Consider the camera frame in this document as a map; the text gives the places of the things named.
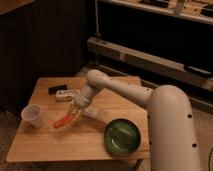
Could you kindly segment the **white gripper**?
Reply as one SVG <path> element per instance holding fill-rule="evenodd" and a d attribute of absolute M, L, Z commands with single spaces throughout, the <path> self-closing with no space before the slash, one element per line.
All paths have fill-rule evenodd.
<path fill-rule="evenodd" d="M 74 110 L 74 105 L 71 104 L 69 105 L 68 109 L 65 112 L 65 115 L 69 115 L 73 112 L 72 114 L 72 120 L 76 121 L 80 115 L 81 115 L 81 110 L 80 109 L 85 109 L 86 107 L 89 106 L 89 100 L 85 98 L 80 92 L 77 92 L 76 95 L 73 98 L 74 105 L 78 107 L 79 109 Z"/>

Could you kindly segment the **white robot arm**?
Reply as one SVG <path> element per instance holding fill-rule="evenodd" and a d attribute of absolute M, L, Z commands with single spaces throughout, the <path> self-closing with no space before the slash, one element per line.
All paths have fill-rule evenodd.
<path fill-rule="evenodd" d="M 180 88 L 161 85 L 151 89 L 92 69 L 72 104 L 85 109 L 104 88 L 147 110 L 152 171 L 202 171 L 192 107 Z"/>

